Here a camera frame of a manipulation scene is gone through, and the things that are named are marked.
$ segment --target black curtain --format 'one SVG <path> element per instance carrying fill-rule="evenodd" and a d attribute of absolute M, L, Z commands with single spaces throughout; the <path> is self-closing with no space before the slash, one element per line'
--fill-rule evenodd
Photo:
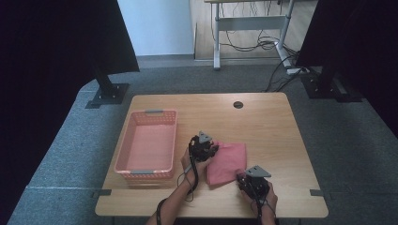
<path fill-rule="evenodd" d="M 79 90 L 104 74 L 138 71 L 116 0 L 2 1 L 0 224 L 62 126 Z"/>
<path fill-rule="evenodd" d="M 318 0 L 297 65 L 328 66 L 326 83 L 339 72 L 398 137 L 396 15 L 392 0 Z"/>

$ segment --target wooden table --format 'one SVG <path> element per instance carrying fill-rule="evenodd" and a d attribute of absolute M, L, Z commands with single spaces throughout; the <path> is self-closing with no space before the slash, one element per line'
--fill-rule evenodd
<path fill-rule="evenodd" d="M 236 101 L 241 101 L 243 108 L 234 108 Z M 310 193 L 310 189 L 319 190 L 319 185 L 285 94 L 136 96 L 127 118 L 132 111 L 148 109 L 177 110 L 175 175 L 156 185 L 130 183 L 129 186 L 114 172 L 121 144 L 119 139 L 102 188 L 110 189 L 111 193 L 99 196 L 98 215 L 151 216 L 158 202 L 175 189 L 177 177 L 182 173 L 180 158 L 199 130 L 225 143 L 246 143 L 248 168 L 259 165 L 272 174 L 268 180 L 279 197 L 278 218 L 324 218 L 328 215 L 324 198 Z M 241 198 L 236 182 L 210 188 L 205 177 L 201 177 L 194 191 L 194 201 L 184 202 L 178 216 L 253 218 L 253 212 Z"/>

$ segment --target gray carpet floor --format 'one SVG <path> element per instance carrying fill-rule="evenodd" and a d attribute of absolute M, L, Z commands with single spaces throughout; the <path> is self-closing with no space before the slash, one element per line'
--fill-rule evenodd
<path fill-rule="evenodd" d="M 135 95 L 261 92 L 276 65 L 154 67 L 110 76 L 129 83 L 120 105 L 86 109 L 96 81 L 82 87 L 51 148 L 26 187 L 15 224 L 144 224 L 145 217 L 99 217 L 101 189 L 124 118 Z M 286 77 L 279 69 L 274 81 Z M 398 140 L 372 106 L 309 99 L 299 79 L 283 90 L 329 209 L 322 219 L 280 218 L 280 224 L 396 224 Z M 254 220 L 178 219 L 176 224 L 255 224 Z"/>

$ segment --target towel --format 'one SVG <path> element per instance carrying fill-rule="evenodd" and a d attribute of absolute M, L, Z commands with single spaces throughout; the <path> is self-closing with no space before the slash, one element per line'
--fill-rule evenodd
<path fill-rule="evenodd" d="M 237 179 L 246 170 L 246 144 L 242 142 L 217 142 L 219 151 L 207 166 L 207 184 L 226 184 Z"/>

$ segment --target wrist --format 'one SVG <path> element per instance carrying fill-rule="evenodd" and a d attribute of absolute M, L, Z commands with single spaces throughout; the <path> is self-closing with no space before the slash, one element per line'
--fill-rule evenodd
<path fill-rule="evenodd" d="M 275 225 L 275 218 L 274 217 L 266 217 L 263 215 L 261 218 L 262 225 Z"/>
<path fill-rule="evenodd" d="M 192 188 L 193 183 L 190 183 L 189 180 L 187 180 L 187 178 L 184 178 L 184 180 L 181 182 L 181 184 L 179 184 L 179 188 L 183 188 L 184 191 L 189 191 Z"/>
<path fill-rule="evenodd" d="M 261 208 L 261 213 L 263 214 L 263 216 L 267 216 L 268 218 L 275 218 L 274 211 L 267 204 L 263 205 L 263 207 Z"/>
<path fill-rule="evenodd" d="M 184 181 L 191 183 L 191 185 L 193 186 L 193 184 L 195 183 L 195 174 L 193 170 L 189 170 L 188 172 L 185 173 Z"/>

